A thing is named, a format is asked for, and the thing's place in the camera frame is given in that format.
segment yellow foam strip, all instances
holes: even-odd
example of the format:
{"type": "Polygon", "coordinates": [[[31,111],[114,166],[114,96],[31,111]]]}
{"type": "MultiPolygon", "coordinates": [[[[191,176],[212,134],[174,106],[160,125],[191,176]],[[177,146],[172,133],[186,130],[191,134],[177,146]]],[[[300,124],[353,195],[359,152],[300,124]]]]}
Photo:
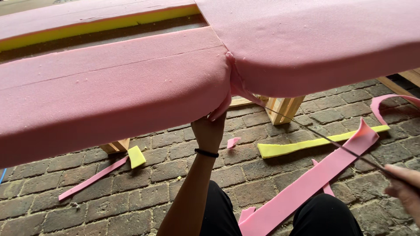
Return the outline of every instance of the yellow foam strip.
{"type": "MultiPolygon", "coordinates": [[[[375,132],[383,132],[383,131],[389,130],[390,128],[389,128],[389,126],[384,125],[384,126],[372,127],[372,129],[375,132]]],[[[351,132],[344,133],[344,134],[329,136],[328,138],[335,141],[335,142],[339,142],[339,141],[349,139],[355,133],[356,133],[356,131],[351,131],[351,132]]],[[[310,148],[310,147],[317,147],[317,146],[321,146],[321,145],[325,145],[325,144],[329,144],[329,143],[330,142],[328,140],[324,139],[324,138],[315,139],[315,140],[308,140],[308,141],[298,142],[298,143],[294,143],[294,144],[285,144],[285,145],[259,144],[258,143],[258,150],[260,151],[261,156],[264,159],[266,159],[266,158],[286,155],[286,154],[289,154],[291,152],[295,152],[297,150],[310,148]]]]}
{"type": "Polygon", "coordinates": [[[22,35],[0,41],[0,52],[55,39],[135,26],[138,24],[152,23],[199,13],[200,11],[196,5],[189,5],[183,8],[171,8],[163,11],[141,13],[134,16],[131,15],[126,17],[111,18],[101,21],[71,25],[64,28],[55,28],[49,31],[40,31],[34,34],[22,35]]]}
{"type": "Polygon", "coordinates": [[[138,146],[130,148],[128,152],[132,169],[146,162],[146,159],[138,146]]]}

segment fingers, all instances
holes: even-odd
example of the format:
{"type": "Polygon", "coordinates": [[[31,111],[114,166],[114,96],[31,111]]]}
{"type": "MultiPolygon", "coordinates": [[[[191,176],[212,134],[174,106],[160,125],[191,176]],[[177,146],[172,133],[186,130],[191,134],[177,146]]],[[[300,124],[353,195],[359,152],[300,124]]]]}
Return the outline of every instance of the fingers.
{"type": "Polygon", "coordinates": [[[395,165],[385,165],[385,169],[411,185],[420,188],[420,172],[395,165]]]}

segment brick floor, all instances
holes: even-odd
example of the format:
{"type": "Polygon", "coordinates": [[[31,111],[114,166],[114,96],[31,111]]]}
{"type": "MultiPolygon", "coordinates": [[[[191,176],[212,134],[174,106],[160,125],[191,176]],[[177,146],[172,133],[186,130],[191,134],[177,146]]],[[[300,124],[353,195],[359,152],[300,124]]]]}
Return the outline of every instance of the brick floor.
{"type": "MultiPolygon", "coordinates": [[[[370,99],[390,93],[370,80],[310,94],[297,119],[327,135],[357,129],[360,116],[370,126],[380,125],[368,108],[370,99]]],[[[413,115],[418,111],[402,99],[388,100],[381,109],[391,131],[380,135],[366,158],[420,170],[420,119],[413,115]]],[[[257,105],[232,108],[227,117],[212,179],[230,196],[237,217],[242,209],[261,207],[301,176],[312,167],[311,158],[320,161],[334,149],[322,146],[263,160],[257,143],[287,144],[315,136],[294,124],[274,127],[257,105]],[[233,136],[242,140],[227,152],[226,140],[233,136]]],[[[108,157],[94,147],[9,168],[0,184],[0,235],[155,235],[188,174],[196,143],[191,127],[184,125],[141,135],[131,140],[133,145],[143,150],[144,166],[130,170],[124,165],[63,202],[57,199],[60,193],[123,155],[108,157]]],[[[388,181],[370,166],[358,161],[336,179],[332,190],[348,204],[365,235],[419,235],[400,203],[383,194],[388,181]]],[[[288,235],[291,228],[288,219],[272,235],[288,235]]]]}

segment pink foam strip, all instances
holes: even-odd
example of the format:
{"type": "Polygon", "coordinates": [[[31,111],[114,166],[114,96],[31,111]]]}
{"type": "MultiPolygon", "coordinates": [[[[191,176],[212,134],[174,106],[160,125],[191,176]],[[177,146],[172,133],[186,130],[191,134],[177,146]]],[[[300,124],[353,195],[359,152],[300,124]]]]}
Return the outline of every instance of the pink foam strip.
{"type": "Polygon", "coordinates": [[[248,209],[242,210],[241,216],[239,217],[238,224],[246,220],[252,213],[254,213],[254,211],[255,211],[255,207],[250,207],[248,209]]]}
{"type": "Polygon", "coordinates": [[[383,100],[385,100],[387,98],[390,98],[390,97],[403,97],[407,100],[410,100],[410,101],[414,102],[417,105],[417,107],[420,107],[420,99],[418,99],[416,97],[410,97],[410,96],[406,96],[406,95],[397,95],[397,94],[389,94],[389,95],[374,97],[372,99],[372,103],[370,104],[370,108],[372,109],[373,114],[376,116],[376,118],[379,120],[379,122],[383,125],[387,125],[387,123],[384,121],[381,114],[379,113],[379,105],[383,100]]]}
{"type": "Polygon", "coordinates": [[[89,179],[83,181],[82,183],[78,184],[77,186],[74,186],[73,188],[65,191],[64,193],[60,194],[58,196],[58,200],[61,201],[64,198],[67,198],[68,196],[75,194],[77,192],[79,192],[80,190],[88,187],[89,185],[93,184],[94,182],[98,181],[100,178],[104,177],[105,175],[107,175],[108,173],[110,173],[111,171],[115,170],[116,168],[124,165],[124,163],[127,162],[128,156],[124,157],[123,159],[113,163],[112,165],[108,166],[107,168],[101,170],[99,173],[97,173],[96,175],[90,177],[89,179]]]}
{"type": "MultiPolygon", "coordinates": [[[[318,162],[316,160],[314,160],[314,159],[312,159],[312,163],[314,164],[314,166],[316,166],[318,164],[318,162]]],[[[331,187],[330,187],[330,183],[329,182],[326,183],[324,186],[322,186],[322,189],[324,190],[324,193],[329,194],[329,195],[335,197],[333,191],[331,190],[331,187]]]]}
{"type": "MultiPolygon", "coordinates": [[[[344,144],[361,155],[378,139],[361,118],[359,130],[344,144]]],[[[356,158],[339,148],[287,186],[239,224],[243,236],[265,236],[356,158]]]]}
{"type": "Polygon", "coordinates": [[[228,140],[228,148],[233,148],[235,143],[241,140],[241,137],[234,137],[233,139],[228,140]]]}

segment brick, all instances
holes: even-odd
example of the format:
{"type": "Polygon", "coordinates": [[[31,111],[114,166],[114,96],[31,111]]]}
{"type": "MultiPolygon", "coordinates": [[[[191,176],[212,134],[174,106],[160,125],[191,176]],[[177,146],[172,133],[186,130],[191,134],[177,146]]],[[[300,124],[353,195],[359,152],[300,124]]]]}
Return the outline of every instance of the brick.
{"type": "Polygon", "coordinates": [[[84,221],[86,204],[80,208],[66,208],[48,212],[44,222],[44,233],[80,225],[84,221]]]}
{"type": "MultiPolygon", "coordinates": [[[[378,164],[378,162],[375,159],[373,159],[373,157],[370,154],[364,154],[363,157],[366,158],[367,160],[375,163],[375,164],[378,164]]],[[[357,160],[357,161],[355,161],[354,162],[354,168],[356,170],[360,171],[360,172],[365,172],[365,171],[369,171],[369,170],[375,169],[375,167],[367,164],[363,160],[357,160]]]]}
{"type": "Polygon", "coordinates": [[[313,94],[308,94],[305,96],[305,98],[303,99],[304,102],[306,101],[310,101],[310,100],[314,100],[320,97],[325,97],[325,93],[324,92],[317,92],[317,93],[313,93],[313,94]]]}
{"type": "Polygon", "coordinates": [[[151,217],[149,210],[112,217],[109,219],[108,235],[132,236],[149,233],[151,217]]]}
{"type": "Polygon", "coordinates": [[[153,227],[155,229],[159,229],[160,224],[162,223],[163,219],[166,216],[166,213],[168,213],[169,208],[171,206],[172,206],[172,203],[153,208],[153,221],[154,221],[153,227]]]}
{"type": "Polygon", "coordinates": [[[258,156],[258,151],[254,144],[245,144],[233,149],[224,149],[219,153],[219,158],[223,158],[226,165],[232,165],[244,160],[251,160],[258,156]]]}
{"type": "Polygon", "coordinates": [[[24,215],[28,212],[34,196],[18,197],[0,202],[0,220],[8,217],[24,215]]]}
{"type": "Polygon", "coordinates": [[[377,149],[370,152],[383,165],[392,164],[401,160],[412,157],[412,154],[407,151],[400,143],[392,143],[390,145],[381,145],[377,149]]]}
{"type": "Polygon", "coordinates": [[[54,157],[48,166],[48,172],[78,167],[83,161],[84,154],[85,152],[78,152],[54,157]]]}
{"type": "Polygon", "coordinates": [[[30,215],[6,221],[2,236],[32,236],[38,235],[42,229],[45,213],[30,215]]]}
{"type": "Polygon", "coordinates": [[[16,166],[9,180],[16,180],[16,179],[21,179],[21,178],[26,178],[26,177],[31,177],[31,176],[42,175],[47,170],[49,163],[50,163],[50,160],[46,159],[46,160],[35,161],[28,164],[18,165],[16,166]]]}
{"type": "Polygon", "coordinates": [[[183,141],[184,133],[182,130],[173,131],[165,134],[158,134],[152,137],[152,148],[164,147],[183,141]]]}
{"type": "Polygon", "coordinates": [[[265,139],[267,137],[267,132],[263,126],[257,126],[238,130],[234,132],[234,135],[235,137],[241,137],[241,140],[239,140],[237,144],[244,144],[265,139]]]}
{"type": "Polygon", "coordinates": [[[392,91],[383,84],[378,84],[372,87],[365,89],[368,93],[370,93],[373,97],[379,97],[386,94],[391,94],[392,91]]]}
{"type": "Polygon", "coordinates": [[[388,231],[388,226],[394,225],[378,202],[364,204],[351,209],[351,211],[360,228],[367,235],[385,234],[388,231]]]}
{"type": "Polygon", "coordinates": [[[362,89],[380,83],[376,79],[366,80],[360,83],[349,85],[350,89],[362,89]]]}
{"type": "Polygon", "coordinates": [[[276,196],[276,191],[270,179],[235,186],[234,190],[240,207],[265,202],[276,196]]]}
{"type": "Polygon", "coordinates": [[[265,111],[242,116],[242,120],[244,121],[247,127],[270,122],[270,118],[268,117],[265,111]]]}
{"type": "Polygon", "coordinates": [[[405,212],[404,207],[398,198],[388,198],[381,200],[380,204],[388,212],[394,221],[401,224],[408,221],[411,216],[405,212]]]}
{"type": "Polygon", "coordinates": [[[235,108],[229,108],[228,113],[226,114],[226,118],[230,119],[233,117],[248,115],[256,112],[264,111],[264,108],[257,104],[250,104],[246,106],[240,106],[235,108]]]}
{"type": "Polygon", "coordinates": [[[406,133],[417,136],[420,134],[420,118],[405,121],[399,125],[406,133]]]}
{"type": "Polygon", "coordinates": [[[315,135],[308,130],[299,130],[287,135],[287,139],[289,139],[290,143],[298,143],[308,140],[316,139],[315,135]]]}
{"type": "Polygon", "coordinates": [[[395,142],[396,140],[404,139],[404,138],[408,137],[408,134],[406,134],[397,125],[390,125],[389,127],[391,129],[389,129],[385,132],[378,133],[379,134],[379,140],[382,144],[392,143],[392,142],[395,142]]]}
{"type": "Polygon", "coordinates": [[[151,179],[152,182],[176,178],[178,176],[186,175],[186,161],[175,160],[165,163],[160,163],[153,166],[151,179]]]}
{"type": "Polygon", "coordinates": [[[130,211],[155,206],[169,201],[167,184],[155,185],[130,193],[130,211]]]}
{"type": "MultiPolygon", "coordinates": [[[[194,163],[194,160],[195,160],[195,156],[187,158],[186,165],[187,165],[188,171],[191,170],[191,166],[194,163]]],[[[219,156],[218,158],[216,158],[216,161],[213,164],[213,169],[220,168],[224,165],[225,163],[223,162],[223,158],[219,156]]]]}
{"type": "Polygon", "coordinates": [[[244,175],[239,166],[215,170],[211,173],[210,179],[215,181],[221,188],[245,182],[244,175]]]}
{"type": "Polygon", "coordinates": [[[248,180],[275,175],[282,171],[281,164],[277,158],[258,159],[243,164],[242,168],[248,180]]]}
{"type": "Polygon", "coordinates": [[[184,129],[184,138],[186,141],[195,139],[195,135],[191,127],[184,129]]]}
{"type": "Polygon", "coordinates": [[[190,124],[190,123],[188,123],[188,124],[184,124],[184,125],[181,125],[181,126],[177,126],[177,127],[169,128],[169,129],[168,129],[168,132],[175,131],[175,130],[179,130],[179,129],[183,129],[183,128],[187,128],[187,127],[190,127],[190,126],[191,126],[191,124],[190,124]]]}
{"type": "Polygon", "coordinates": [[[321,124],[331,123],[343,119],[343,116],[336,110],[322,110],[310,115],[321,124]]]}
{"type": "Polygon", "coordinates": [[[287,186],[292,184],[295,180],[297,180],[300,176],[306,173],[307,171],[308,171],[307,168],[303,168],[301,170],[290,171],[290,172],[281,174],[279,176],[273,177],[273,182],[274,184],[276,184],[277,189],[279,191],[282,191],[287,186]]]}
{"type": "Polygon", "coordinates": [[[175,197],[178,194],[182,184],[184,183],[184,180],[185,179],[181,179],[179,181],[172,181],[169,183],[169,199],[171,202],[175,200],[175,197]]]}
{"type": "Polygon", "coordinates": [[[69,189],[71,189],[71,187],[54,189],[37,194],[35,196],[34,203],[32,204],[31,212],[37,212],[68,204],[71,201],[70,198],[59,201],[58,196],[69,189]]]}
{"type": "Polygon", "coordinates": [[[339,96],[330,96],[314,100],[315,104],[321,109],[334,108],[345,105],[346,103],[339,96]]]}
{"type": "Polygon", "coordinates": [[[327,96],[331,96],[331,95],[336,95],[336,94],[348,92],[350,90],[351,89],[348,86],[341,86],[341,87],[338,87],[336,89],[330,89],[330,90],[324,91],[324,93],[327,96]]]}
{"type": "Polygon", "coordinates": [[[169,158],[171,160],[188,157],[195,153],[194,149],[198,148],[197,141],[189,141],[173,145],[169,148],[169,158]]]}
{"type": "Polygon", "coordinates": [[[337,108],[337,111],[339,111],[345,118],[365,115],[372,112],[372,110],[362,102],[352,103],[350,105],[339,107],[337,108]]]}
{"type": "Polygon", "coordinates": [[[342,93],[340,94],[340,97],[344,99],[344,101],[346,101],[347,103],[360,102],[372,98],[372,96],[370,96],[367,92],[361,89],[342,93]]]}
{"type": "Polygon", "coordinates": [[[136,140],[130,140],[129,148],[138,146],[141,151],[146,150],[146,149],[151,149],[152,148],[152,140],[156,136],[145,137],[145,138],[136,139],[136,140]]]}
{"type": "Polygon", "coordinates": [[[117,175],[114,178],[112,192],[121,192],[130,189],[137,189],[149,185],[150,173],[149,168],[135,169],[131,172],[117,175]]]}
{"type": "Polygon", "coordinates": [[[228,119],[228,120],[225,121],[224,132],[229,132],[229,131],[244,128],[244,127],[245,127],[245,123],[242,120],[242,117],[232,118],[232,119],[228,119]]]}
{"type": "Polygon", "coordinates": [[[312,126],[318,124],[315,120],[309,118],[308,115],[295,116],[294,119],[295,121],[301,123],[304,126],[312,126]]]}
{"type": "Polygon", "coordinates": [[[414,158],[405,163],[405,165],[413,170],[420,170],[420,158],[414,158]]]}
{"type": "Polygon", "coordinates": [[[340,122],[333,122],[324,125],[324,128],[330,133],[330,135],[344,134],[349,132],[345,126],[340,122]]]}
{"type": "Polygon", "coordinates": [[[347,186],[361,201],[381,197],[383,190],[388,186],[388,181],[380,173],[363,175],[347,182],[347,186]]]}
{"type": "Polygon", "coordinates": [[[56,188],[58,186],[58,180],[62,174],[63,172],[59,171],[52,174],[30,178],[25,182],[21,191],[21,195],[56,188]]]}
{"type": "Polygon", "coordinates": [[[73,196],[73,202],[85,202],[111,194],[112,177],[103,178],[73,196]]]}
{"type": "Polygon", "coordinates": [[[86,221],[118,215],[129,210],[129,193],[115,194],[89,202],[86,221]]]}
{"type": "Polygon", "coordinates": [[[59,187],[79,184],[96,174],[97,165],[88,165],[80,168],[65,170],[58,182],[59,187]]]}
{"type": "Polygon", "coordinates": [[[18,196],[24,182],[24,180],[16,180],[0,184],[0,199],[18,196]]]}
{"type": "Polygon", "coordinates": [[[86,151],[86,154],[84,155],[83,164],[89,164],[101,160],[108,159],[108,154],[104,152],[102,149],[92,149],[89,151],[86,151]]]}
{"type": "Polygon", "coordinates": [[[319,108],[314,101],[302,102],[300,108],[305,114],[321,110],[321,108],[319,108]]]}
{"type": "Polygon", "coordinates": [[[331,185],[331,190],[333,191],[336,198],[340,199],[345,204],[356,201],[356,197],[352,194],[350,189],[343,183],[333,183],[331,185]]]}

